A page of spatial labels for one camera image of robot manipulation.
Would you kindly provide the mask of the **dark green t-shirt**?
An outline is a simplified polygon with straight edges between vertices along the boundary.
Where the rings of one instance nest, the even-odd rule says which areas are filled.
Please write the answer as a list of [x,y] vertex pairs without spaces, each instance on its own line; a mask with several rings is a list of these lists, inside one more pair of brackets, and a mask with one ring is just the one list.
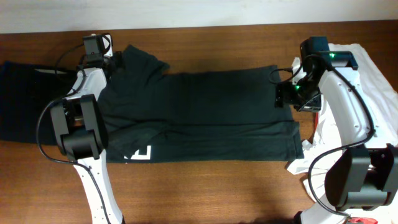
[[111,163],[293,161],[304,157],[299,124],[277,108],[273,66],[169,74],[128,46],[112,57],[98,105]]

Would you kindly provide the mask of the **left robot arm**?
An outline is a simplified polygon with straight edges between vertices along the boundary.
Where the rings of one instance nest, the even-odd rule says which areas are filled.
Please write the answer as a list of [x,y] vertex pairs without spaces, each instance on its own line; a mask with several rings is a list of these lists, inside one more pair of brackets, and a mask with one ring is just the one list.
[[50,109],[56,142],[78,172],[93,223],[124,223],[106,167],[108,133],[97,104],[107,83],[103,68],[111,56],[85,55],[72,89]]

